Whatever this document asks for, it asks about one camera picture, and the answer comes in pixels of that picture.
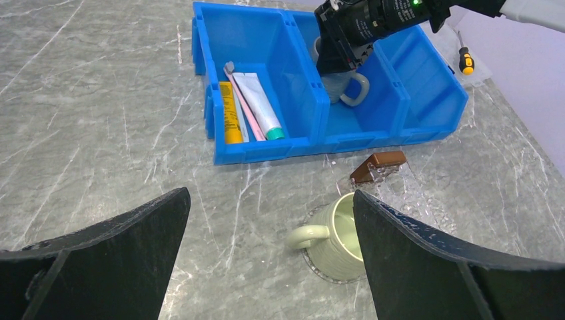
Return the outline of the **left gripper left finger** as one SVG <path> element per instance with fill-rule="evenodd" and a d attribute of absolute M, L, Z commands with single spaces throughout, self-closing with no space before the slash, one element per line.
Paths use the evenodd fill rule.
<path fill-rule="evenodd" d="M 1 252 L 2 319 L 157 319 L 191 198 L 173 189 L 84 229 Z"/>

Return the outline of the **clear holder with wooden ends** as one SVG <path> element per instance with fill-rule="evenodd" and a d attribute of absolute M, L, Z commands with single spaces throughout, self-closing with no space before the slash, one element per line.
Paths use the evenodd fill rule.
<path fill-rule="evenodd" d="M 448 234 L 456 233 L 456 223 L 442 205 L 424 192 L 402 151 L 381 151 L 369 155 L 350 174 L 353 189 L 370 193 L 399 210 Z"/>

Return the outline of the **white toothpaste tube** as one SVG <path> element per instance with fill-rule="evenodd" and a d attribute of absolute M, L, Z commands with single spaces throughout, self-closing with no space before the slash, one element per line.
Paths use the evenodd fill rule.
<path fill-rule="evenodd" d="M 247 105 L 267 140 L 284 139 L 285 134 L 256 73 L 233 73 Z"/>

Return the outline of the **clear textured oval tray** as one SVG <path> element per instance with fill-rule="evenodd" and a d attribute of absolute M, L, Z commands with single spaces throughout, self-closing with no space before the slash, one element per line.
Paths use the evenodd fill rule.
<path fill-rule="evenodd" d="M 346 182 L 345 192 L 330 203 L 308 212 L 300 227 L 290 233 L 286 244 L 302 252 L 308 266 L 332 283 L 351 283 L 365 277 L 353 217 L 353 195 L 365 191 L 402 213 L 453 235 L 455 222 L 413 178 L 394 174 L 375 182 L 354 185 Z"/>

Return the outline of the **toothbrush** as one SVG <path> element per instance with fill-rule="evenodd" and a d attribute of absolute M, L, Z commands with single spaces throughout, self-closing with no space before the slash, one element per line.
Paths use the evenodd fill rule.
<path fill-rule="evenodd" d="M 228 61 L 223 67 L 223 70 L 233 86 L 233 90 L 235 91 L 235 95 L 237 96 L 239 102 L 240 110 L 245 114 L 245 118 L 247 120 L 247 123 L 249 124 L 249 127 L 251 128 L 253 136 L 257 141 L 266 141 L 265 135 L 261 131 L 261 128 L 259 127 L 259 124 L 255 119 L 251 108 L 249 107 L 247 101 L 245 100 L 245 97 L 243 96 L 241 90 L 239 89 L 239 86 L 237 85 L 237 82 L 235 81 L 235 78 L 233 77 L 233 73 L 235 72 L 234 63 L 232 61 Z"/>

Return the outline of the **blue three-compartment bin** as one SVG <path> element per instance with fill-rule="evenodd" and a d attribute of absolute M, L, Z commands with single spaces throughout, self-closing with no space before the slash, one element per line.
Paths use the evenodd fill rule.
<path fill-rule="evenodd" d="M 356 107 L 331 103 L 309 55 L 314 14 L 193 4 L 193 61 L 203 76 L 207 135 L 217 165 L 358 151 L 439 140 L 453 133 L 468 95 L 420 27 L 377 41 L 360 68 L 370 83 Z M 284 138 L 225 142 L 223 67 L 256 73 Z"/>

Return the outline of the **grey ceramic mug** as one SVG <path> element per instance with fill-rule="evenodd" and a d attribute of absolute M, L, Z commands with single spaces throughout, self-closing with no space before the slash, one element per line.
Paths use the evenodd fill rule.
<path fill-rule="evenodd" d="M 320 74 L 320 78 L 331 104 L 341 101 L 349 107 L 356 107 L 365 100 L 370 91 L 369 80 L 363 74 L 356 71 Z M 351 81 L 355 81 L 360 85 L 360 91 L 355 98 L 349 97 L 345 93 Z"/>

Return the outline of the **green ceramic mug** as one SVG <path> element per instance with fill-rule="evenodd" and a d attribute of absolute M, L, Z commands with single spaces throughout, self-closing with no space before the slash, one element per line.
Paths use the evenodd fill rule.
<path fill-rule="evenodd" d="M 287 247 L 306 250 L 314 267 L 336 281 L 350 281 L 366 273 L 353 197 L 353 192 L 347 193 L 324 206 L 286 238 Z"/>

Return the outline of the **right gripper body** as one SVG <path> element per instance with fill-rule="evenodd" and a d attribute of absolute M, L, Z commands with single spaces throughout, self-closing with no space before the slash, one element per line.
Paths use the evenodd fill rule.
<path fill-rule="evenodd" d="M 314 10 L 320 32 L 316 62 L 321 75 L 358 69 L 373 44 L 428 21 L 438 31 L 450 1 L 325 1 Z"/>

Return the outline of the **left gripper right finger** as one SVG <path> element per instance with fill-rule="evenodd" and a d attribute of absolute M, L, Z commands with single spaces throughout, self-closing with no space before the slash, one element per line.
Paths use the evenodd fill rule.
<path fill-rule="evenodd" d="M 469 243 L 356 191 L 379 319 L 563 319 L 564 265 Z"/>

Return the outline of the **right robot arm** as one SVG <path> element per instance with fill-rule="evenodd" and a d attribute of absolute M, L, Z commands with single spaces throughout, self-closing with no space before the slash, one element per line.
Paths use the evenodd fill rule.
<path fill-rule="evenodd" d="M 375 41 L 425 21 L 438 32 L 453 6 L 564 31 L 563 1 L 325 1 L 314 12 L 320 30 L 316 68 L 321 75 L 353 71 L 372 53 Z"/>

